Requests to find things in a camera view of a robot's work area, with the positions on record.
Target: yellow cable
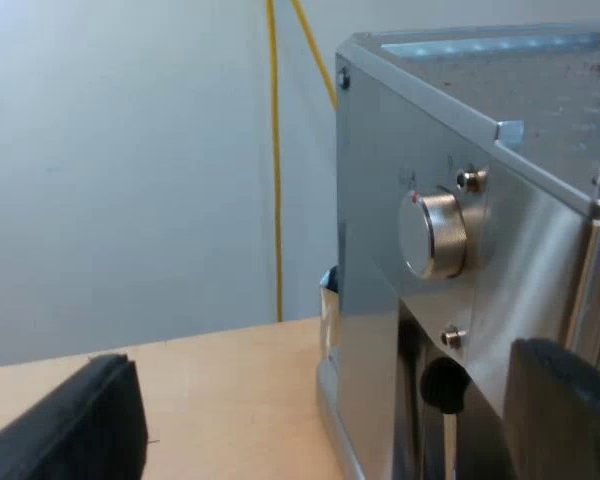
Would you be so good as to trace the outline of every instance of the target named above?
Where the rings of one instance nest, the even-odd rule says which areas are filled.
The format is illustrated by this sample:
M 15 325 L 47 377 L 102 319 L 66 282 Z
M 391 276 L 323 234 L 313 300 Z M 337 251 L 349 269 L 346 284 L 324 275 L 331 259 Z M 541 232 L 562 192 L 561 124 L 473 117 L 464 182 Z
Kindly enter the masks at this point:
M 280 133 L 278 116 L 278 51 L 273 0 L 266 0 L 271 74 L 271 141 L 273 144 L 274 228 L 276 242 L 276 321 L 282 322 L 282 228 L 280 195 Z
M 338 97 L 336 96 L 336 90 L 333 88 L 333 83 L 331 82 L 331 78 L 329 78 L 329 71 L 327 70 L 327 67 L 325 67 L 322 57 L 320 56 L 320 51 L 318 50 L 318 45 L 316 45 L 315 38 L 313 38 L 313 33 L 311 33 L 311 27 L 307 21 L 307 16 L 304 14 L 300 0 L 291 0 L 291 3 L 293 4 L 293 8 L 296 10 L 298 20 L 300 21 L 300 25 L 302 25 L 302 30 L 304 30 L 304 35 L 307 37 L 307 43 L 309 44 L 313 58 L 318 64 L 318 68 L 322 74 L 322 80 L 324 81 L 324 86 L 327 88 L 327 92 L 329 93 L 331 105 L 333 105 L 333 109 L 336 110 L 338 108 Z

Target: stainless steel machine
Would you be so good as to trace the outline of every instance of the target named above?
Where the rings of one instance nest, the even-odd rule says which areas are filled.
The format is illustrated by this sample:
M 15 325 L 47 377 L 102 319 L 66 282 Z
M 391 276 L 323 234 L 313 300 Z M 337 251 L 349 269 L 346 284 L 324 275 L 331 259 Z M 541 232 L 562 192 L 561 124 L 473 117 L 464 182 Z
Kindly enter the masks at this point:
M 600 24 L 357 34 L 336 58 L 348 478 L 513 478 L 512 342 L 600 370 Z

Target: silver knob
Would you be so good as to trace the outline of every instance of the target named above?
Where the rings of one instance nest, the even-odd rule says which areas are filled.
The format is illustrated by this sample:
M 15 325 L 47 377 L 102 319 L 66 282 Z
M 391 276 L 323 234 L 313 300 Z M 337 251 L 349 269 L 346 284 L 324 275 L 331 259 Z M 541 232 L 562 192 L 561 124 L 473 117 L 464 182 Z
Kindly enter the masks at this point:
M 452 194 L 410 192 L 400 205 L 399 222 L 402 255 L 415 275 L 439 279 L 461 272 L 467 234 Z

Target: wooden tabletop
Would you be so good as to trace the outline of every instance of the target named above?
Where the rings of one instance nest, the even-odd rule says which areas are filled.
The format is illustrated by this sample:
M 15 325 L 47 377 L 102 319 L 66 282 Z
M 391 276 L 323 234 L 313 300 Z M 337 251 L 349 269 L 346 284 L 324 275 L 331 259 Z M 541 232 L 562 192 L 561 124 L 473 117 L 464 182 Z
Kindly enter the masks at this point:
M 117 351 L 138 369 L 144 479 L 341 477 L 316 407 L 317 319 Z M 0 367 L 0 428 L 89 356 Z

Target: white wall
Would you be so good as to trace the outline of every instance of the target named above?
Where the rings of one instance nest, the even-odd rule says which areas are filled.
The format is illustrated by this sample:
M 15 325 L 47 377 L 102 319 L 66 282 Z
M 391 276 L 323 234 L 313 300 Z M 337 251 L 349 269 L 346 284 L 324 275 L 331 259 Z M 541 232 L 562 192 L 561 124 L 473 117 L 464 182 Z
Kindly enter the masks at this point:
M 305 0 L 354 31 L 600 18 L 600 0 Z M 336 260 L 334 114 L 278 0 L 285 317 Z M 0 364 L 271 322 L 264 0 L 0 0 Z

